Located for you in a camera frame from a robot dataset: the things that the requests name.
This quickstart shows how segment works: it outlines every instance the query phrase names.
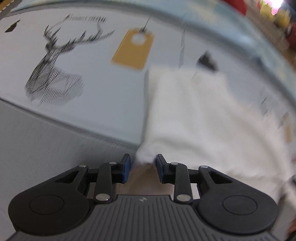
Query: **light blue fabric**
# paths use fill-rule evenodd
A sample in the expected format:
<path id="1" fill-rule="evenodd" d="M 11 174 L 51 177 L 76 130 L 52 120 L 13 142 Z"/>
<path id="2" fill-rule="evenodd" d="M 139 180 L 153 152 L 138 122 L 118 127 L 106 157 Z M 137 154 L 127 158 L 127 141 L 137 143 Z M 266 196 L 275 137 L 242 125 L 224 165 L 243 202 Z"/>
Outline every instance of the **light blue fabric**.
<path id="1" fill-rule="evenodd" d="M 23 0 L 12 11 L 45 3 L 71 0 Z M 283 83 L 296 101 L 296 75 L 281 56 L 253 24 L 227 3 L 219 0 L 100 0 L 131 3 L 168 13 L 180 22 L 199 26 L 227 41 L 238 52 L 260 65 Z"/>

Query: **yellow tag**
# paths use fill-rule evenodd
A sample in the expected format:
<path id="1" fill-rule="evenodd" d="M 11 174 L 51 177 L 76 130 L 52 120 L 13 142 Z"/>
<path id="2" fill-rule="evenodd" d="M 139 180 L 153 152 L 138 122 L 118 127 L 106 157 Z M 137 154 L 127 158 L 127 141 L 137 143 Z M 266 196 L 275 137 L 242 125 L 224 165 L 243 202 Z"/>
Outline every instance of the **yellow tag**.
<path id="1" fill-rule="evenodd" d="M 154 36 L 139 28 L 128 30 L 115 52 L 112 62 L 142 70 L 145 67 Z"/>

